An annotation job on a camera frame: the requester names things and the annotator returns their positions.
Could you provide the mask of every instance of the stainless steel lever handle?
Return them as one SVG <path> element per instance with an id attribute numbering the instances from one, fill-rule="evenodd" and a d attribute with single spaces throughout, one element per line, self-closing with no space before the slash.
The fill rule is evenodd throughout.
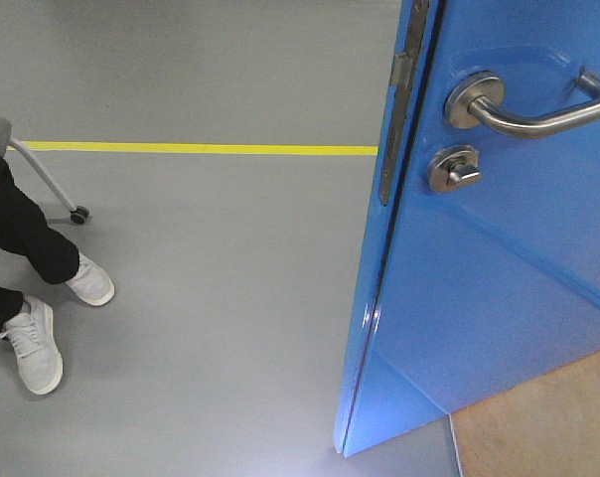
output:
<path id="1" fill-rule="evenodd" d="M 600 119 L 600 76 L 583 72 L 575 81 L 591 101 L 538 117 L 522 117 L 500 107 L 506 87 L 492 72 L 480 72 L 461 81 L 444 107 L 446 120 L 459 129 L 480 123 L 521 139 L 538 139 Z"/>

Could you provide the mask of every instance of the black pants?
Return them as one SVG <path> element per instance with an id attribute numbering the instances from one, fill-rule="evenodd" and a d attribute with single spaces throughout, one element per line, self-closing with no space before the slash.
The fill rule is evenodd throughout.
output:
<path id="1" fill-rule="evenodd" d="M 26 256 L 48 283 L 64 283 L 79 268 L 76 246 L 50 229 L 42 210 L 13 182 L 6 161 L 0 157 L 0 248 Z M 20 291 L 0 288 L 0 331 L 22 307 Z"/>

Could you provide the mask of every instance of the wooden floor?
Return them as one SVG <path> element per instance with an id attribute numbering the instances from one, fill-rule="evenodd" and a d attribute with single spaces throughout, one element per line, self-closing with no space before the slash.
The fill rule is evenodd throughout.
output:
<path id="1" fill-rule="evenodd" d="M 600 352 L 453 415 L 465 477 L 600 477 Z"/>

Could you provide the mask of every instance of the blue door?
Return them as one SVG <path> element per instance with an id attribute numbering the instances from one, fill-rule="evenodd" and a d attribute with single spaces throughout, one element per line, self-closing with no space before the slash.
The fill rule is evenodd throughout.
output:
<path id="1" fill-rule="evenodd" d="M 336 448 L 600 350 L 600 2 L 404 1 Z"/>

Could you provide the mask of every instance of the lock escutcheon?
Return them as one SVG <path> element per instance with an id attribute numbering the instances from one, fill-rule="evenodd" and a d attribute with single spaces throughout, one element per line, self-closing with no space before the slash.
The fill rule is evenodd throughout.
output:
<path id="1" fill-rule="evenodd" d="M 467 144 L 442 149 L 430 161 L 427 169 L 428 185 L 435 192 L 444 193 L 479 182 L 481 172 L 479 151 Z"/>

